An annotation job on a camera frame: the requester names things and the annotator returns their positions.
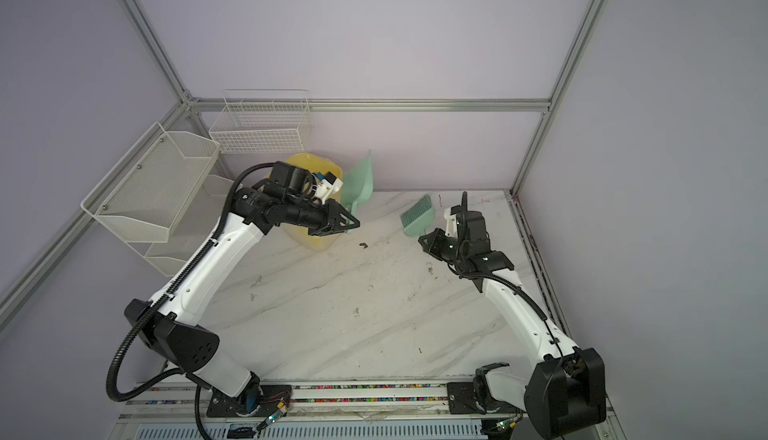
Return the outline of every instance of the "yellow bin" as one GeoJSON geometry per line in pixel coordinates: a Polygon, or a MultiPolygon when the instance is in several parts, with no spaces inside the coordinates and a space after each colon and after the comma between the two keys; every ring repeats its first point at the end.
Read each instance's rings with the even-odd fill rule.
{"type": "MultiPolygon", "coordinates": [[[[331,172],[333,175],[341,179],[341,181],[344,181],[342,178],[341,167],[334,164],[327,158],[318,157],[317,155],[310,154],[309,152],[294,154],[291,157],[288,157],[286,162],[297,167],[305,168],[312,173],[320,172],[321,174],[325,174],[326,172],[331,172]]],[[[338,191],[336,194],[333,194],[330,197],[337,202],[341,202],[341,191],[338,191]]],[[[339,234],[326,235],[324,237],[313,237],[307,234],[308,229],[306,227],[299,227],[298,225],[281,224],[281,226],[285,233],[288,234],[288,237],[291,237],[294,241],[301,243],[304,247],[311,248],[312,250],[318,252],[324,251],[326,248],[330,247],[337,238],[339,238],[339,234]]]]}

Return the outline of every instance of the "white marble surface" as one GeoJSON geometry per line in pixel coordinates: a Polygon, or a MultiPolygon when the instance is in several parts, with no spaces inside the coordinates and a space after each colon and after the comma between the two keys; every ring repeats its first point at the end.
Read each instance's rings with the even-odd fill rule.
{"type": "MultiPolygon", "coordinates": [[[[429,192],[435,227],[459,191],[429,192]]],[[[471,281],[422,252],[399,215],[425,192],[375,192],[360,228],[323,252],[274,228],[236,267],[206,310],[204,327],[261,378],[444,378],[522,356],[522,346],[471,281]]],[[[471,191],[494,250],[514,263],[543,305],[503,191],[471,191]]]]}

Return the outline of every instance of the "black mounting plate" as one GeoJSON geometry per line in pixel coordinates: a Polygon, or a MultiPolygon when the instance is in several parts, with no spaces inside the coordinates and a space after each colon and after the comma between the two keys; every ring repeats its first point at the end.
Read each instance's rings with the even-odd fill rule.
{"type": "MultiPolygon", "coordinates": [[[[450,382],[446,384],[446,387],[448,389],[448,411],[451,414],[484,414],[479,407],[476,407],[477,399],[475,398],[475,388],[472,382],[450,382]]],[[[488,406],[488,414],[517,412],[520,412],[520,408],[509,405],[506,402],[494,402],[493,405],[488,406]]]]}
{"type": "MultiPolygon", "coordinates": [[[[243,420],[245,418],[264,418],[270,416],[272,413],[274,413],[275,410],[277,410],[277,404],[280,402],[281,398],[284,398],[286,402],[290,402],[290,396],[293,394],[293,387],[290,385],[262,385],[261,389],[264,392],[264,398],[271,398],[282,392],[287,392],[287,394],[284,396],[278,396],[269,402],[262,402],[260,404],[261,408],[259,408],[259,411],[256,413],[256,415],[253,417],[243,417],[243,420]]],[[[232,409],[231,402],[228,400],[229,397],[225,397],[224,394],[218,393],[216,390],[214,396],[210,398],[210,403],[208,403],[208,411],[205,415],[208,418],[237,417],[237,414],[232,409]]]]}

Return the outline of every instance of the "green brush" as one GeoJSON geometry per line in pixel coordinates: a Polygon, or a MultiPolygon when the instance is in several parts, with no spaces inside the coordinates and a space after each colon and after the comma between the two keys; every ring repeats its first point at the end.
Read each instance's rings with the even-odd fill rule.
{"type": "Polygon", "coordinates": [[[427,228],[435,220],[435,208],[429,195],[421,197],[413,207],[400,214],[402,230],[409,237],[427,234],[427,228]]]}

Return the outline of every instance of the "mesh shelf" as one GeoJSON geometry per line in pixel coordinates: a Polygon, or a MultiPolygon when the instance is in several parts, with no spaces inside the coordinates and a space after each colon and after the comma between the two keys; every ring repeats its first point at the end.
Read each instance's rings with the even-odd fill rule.
{"type": "Polygon", "coordinates": [[[150,130],[157,129],[158,138],[105,199],[93,204],[89,195],[81,204],[126,243],[168,242],[219,154],[209,138],[159,124],[150,130]]]}
{"type": "Polygon", "coordinates": [[[166,277],[176,275],[216,227],[231,186],[229,179],[208,175],[168,242],[152,243],[142,257],[166,277]]]}
{"type": "Polygon", "coordinates": [[[312,130],[304,90],[224,90],[210,138],[226,154],[300,152],[312,130]]]}

